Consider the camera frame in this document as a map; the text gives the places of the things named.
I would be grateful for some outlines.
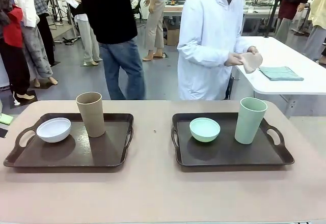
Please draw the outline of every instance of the bowl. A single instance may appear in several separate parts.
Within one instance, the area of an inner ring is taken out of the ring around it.
[[[203,143],[213,141],[221,131],[220,125],[209,118],[197,118],[190,122],[192,136]]]
[[[47,143],[57,143],[65,139],[71,129],[71,122],[66,118],[54,118],[42,123],[36,134]]]

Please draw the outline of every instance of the teal cloth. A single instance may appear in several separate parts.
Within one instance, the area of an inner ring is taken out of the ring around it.
[[[295,74],[289,67],[260,67],[259,70],[272,81],[275,80],[304,80]]]

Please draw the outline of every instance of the blue jeans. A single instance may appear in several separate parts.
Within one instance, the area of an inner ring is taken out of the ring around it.
[[[128,75],[127,100],[145,99],[143,64],[134,41],[118,44],[99,44],[103,59],[106,85],[111,100],[126,100],[119,88],[120,67]]]

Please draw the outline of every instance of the white shirt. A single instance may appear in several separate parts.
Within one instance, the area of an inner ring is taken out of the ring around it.
[[[70,4],[70,6],[72,6],[73,8],[77,8],[79,3],[76,0],[65,0],[68,4]],[[87,14],[77,14],[75,16],[76,19],[79,19],[81,21],[88,21],[88,17]]]
[[[178,83],[182,100],[223,100],[232,67],[231,52],[251,46],[241,36],[242,0],[187,0],[178,45]]]
[[[22,9],[24,26],[36,27],[40,21],[37,16],[34,0],[14,0],[15,5]]]

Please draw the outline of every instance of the beige pants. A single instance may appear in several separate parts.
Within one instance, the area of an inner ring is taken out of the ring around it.
[[[100,49],[90,23],[79,19],[77,20],[77,23],[80,37],[85,48],[84,62],[100,61]]]
[[[146,25],[145,47],[147,50],[164,48],[163,39],[163,15],[165,0],[157,0],[154,12],[150,13]]]

